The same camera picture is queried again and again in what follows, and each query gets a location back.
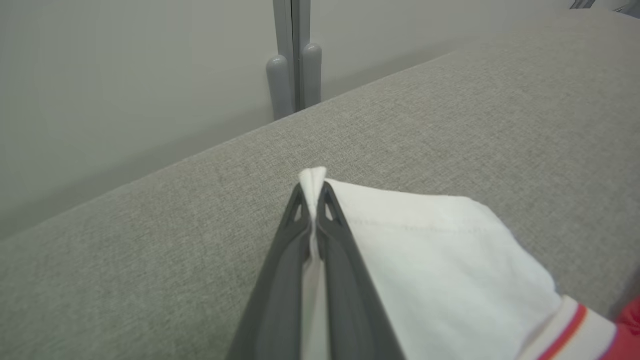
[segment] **white cloth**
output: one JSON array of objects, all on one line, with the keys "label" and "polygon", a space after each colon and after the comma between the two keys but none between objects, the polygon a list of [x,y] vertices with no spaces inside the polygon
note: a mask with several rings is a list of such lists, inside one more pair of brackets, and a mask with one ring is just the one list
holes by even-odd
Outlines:
[{"label": "white cloth", "polygon": [[486,206],[375,190],[325,174],[324,168],[300,174],[312,218],[327,181],[407,359],[513,360],[559,309],[550,274]]}]

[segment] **garment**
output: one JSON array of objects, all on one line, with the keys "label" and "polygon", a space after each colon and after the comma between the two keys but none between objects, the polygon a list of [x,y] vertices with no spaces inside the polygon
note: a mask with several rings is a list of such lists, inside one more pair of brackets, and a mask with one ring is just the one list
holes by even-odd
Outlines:
[{"label": "garment", "polygon": [[[325,175],[324,168],[300,174],[310,215],[315,220],[326,181],[407,360],[598,359],[614,340],[629,342],[611,322],[560,297],[551,275],[486,206],[464,197],[365,188]],[[305,359],[326,358],[330,346],[315,241],[313,236],[305,270],[305,282],[313,279],[304,294],[311,303],[303,315]]]}]

